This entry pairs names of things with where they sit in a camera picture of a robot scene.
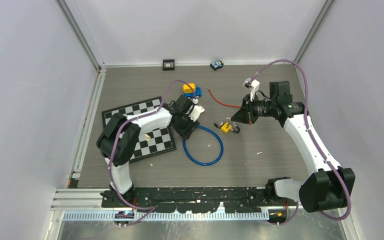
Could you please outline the yellow black padlock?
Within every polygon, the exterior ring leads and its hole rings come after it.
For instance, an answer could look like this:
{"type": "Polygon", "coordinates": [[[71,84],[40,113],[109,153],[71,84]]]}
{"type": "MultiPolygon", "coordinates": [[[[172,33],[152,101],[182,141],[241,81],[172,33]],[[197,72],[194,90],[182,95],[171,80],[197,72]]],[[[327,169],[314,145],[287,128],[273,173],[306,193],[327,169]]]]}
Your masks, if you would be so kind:
{"type": "Polygon", "coordinates": [[[241,129],[235,122],[225,121],[213,124],[217,129],[219,129],[222,133],[227,134],[228,132],[233,132],[238,134],[241,129]]]}

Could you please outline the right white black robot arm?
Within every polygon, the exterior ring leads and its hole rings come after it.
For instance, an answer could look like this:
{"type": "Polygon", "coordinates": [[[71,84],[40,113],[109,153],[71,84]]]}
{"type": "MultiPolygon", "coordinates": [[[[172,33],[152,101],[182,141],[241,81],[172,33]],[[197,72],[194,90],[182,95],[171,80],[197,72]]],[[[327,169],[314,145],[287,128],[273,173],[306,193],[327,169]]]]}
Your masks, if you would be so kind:
{"type": "Polygon", "coordinates": [[[285,198],[300,202],[308,212],[349,208],[356,179],[351,168],[343,168],[329,153],[305,113],[305,104],[293,101],[288,81],[270,82],[269,98],[257,96],[260,83],[246,79],[243,86],[250,92],[243,97],[240,109],[231,117],[236,123],[252,125],[259,117],[271,117],[290,135],[301,154],[308,178],[304,182],[289,177],[269,179],[265,198],[279,205],[285,198]]]}

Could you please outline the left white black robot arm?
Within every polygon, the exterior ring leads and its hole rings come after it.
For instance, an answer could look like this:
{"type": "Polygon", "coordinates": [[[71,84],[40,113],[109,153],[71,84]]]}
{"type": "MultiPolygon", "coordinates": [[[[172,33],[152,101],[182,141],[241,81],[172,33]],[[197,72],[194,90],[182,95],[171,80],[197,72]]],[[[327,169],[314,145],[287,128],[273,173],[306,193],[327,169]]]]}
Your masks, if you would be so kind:
{"type": "Polygon", "coordinates": [[[204,107],[180,95],[176,101],[162,103],[144,113],[117,113],[111,117],[96,146],[107,162],[110,185],[116,191],[116,203],[121,207],[128,207],[133,202],[129,162],[139,138],[153,130],[172,127],[182,139],[187,140],[199,126],[198,119],[204,112],[204,107]]]}

